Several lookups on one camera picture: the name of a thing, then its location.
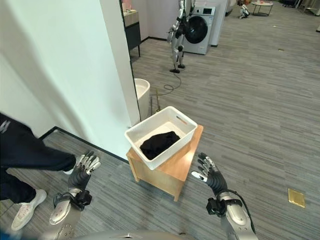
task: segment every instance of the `black cloth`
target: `black cloth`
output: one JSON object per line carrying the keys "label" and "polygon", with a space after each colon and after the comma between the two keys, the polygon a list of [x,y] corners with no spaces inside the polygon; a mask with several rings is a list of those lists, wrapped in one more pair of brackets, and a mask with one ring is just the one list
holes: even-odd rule
{"label": "black cloth", "polygon": [[140,149],[149,160],[152,160],[179,139],[174,131],[157,134],[145,140]]}
{"label": "black cloth", "polygon": [[75,164],[74,155],[45,146],[28,126],[0,113],[0,200],[28,203],[36,195],[33,187],[8,174],[8,168],[69,171]]}

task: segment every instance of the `washing machine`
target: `washing machine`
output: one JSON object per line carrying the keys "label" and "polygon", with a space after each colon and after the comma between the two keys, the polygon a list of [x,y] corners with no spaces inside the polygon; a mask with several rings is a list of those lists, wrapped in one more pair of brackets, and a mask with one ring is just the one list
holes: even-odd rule
{"label": "washing machine", "polygon": [[183,39],[185,52],[203,55],[208,52],[215,10],[214,6],[194,7]]}

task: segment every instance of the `wooden stool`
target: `wooden stool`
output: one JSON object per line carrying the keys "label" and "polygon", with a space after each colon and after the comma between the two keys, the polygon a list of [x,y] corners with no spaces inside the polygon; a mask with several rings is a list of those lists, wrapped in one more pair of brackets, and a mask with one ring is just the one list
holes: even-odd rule
{"label": "wooden stool", "polygon": [[130,148],[126,156],[129,160],[134,179],[137,182],[140,179],[144,180],[173,195],[174,201],[177,202],[181,189],[187,179],[203,130],[204,127],[198,125],[191,141],[154,170],[150,170],[138,154]]}

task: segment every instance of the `black cabinet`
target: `black cabinet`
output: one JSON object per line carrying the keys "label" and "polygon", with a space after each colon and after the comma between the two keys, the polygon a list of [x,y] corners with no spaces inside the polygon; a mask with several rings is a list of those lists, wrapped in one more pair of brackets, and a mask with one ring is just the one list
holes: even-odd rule
{"label": "black cabinet", "polygon": [[126,35],[126,41],[128,43],[129,51],[131,49],[134,49],[135,47],[138,47],[138,52],[139,52],[139,57],[140,57],[141,37],[140,37],[139,22],[136,22],[130,26],[126,26],[125,27],[125,35]]}

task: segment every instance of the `white bin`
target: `white bin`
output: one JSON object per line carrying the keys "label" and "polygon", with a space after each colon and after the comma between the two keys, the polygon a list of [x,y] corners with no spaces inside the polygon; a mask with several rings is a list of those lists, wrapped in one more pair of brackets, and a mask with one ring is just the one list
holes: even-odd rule
{"label": "white bin", "polygon": [[149,113],[150,83],[142,78],[135,78],[134,84],[138,98],[140,117],[143,121],[148,117]]}
{"label": "white bin", "polygon": [[[182,112],[173,106],[168,106],[133,126],[124,135],[148,168],[154,170],[191,141],[197,126],[193,120]],[[170,131],[174,131],[180,139],[154,159],[149,160],[141,151],[140,146],[152,136]]]}

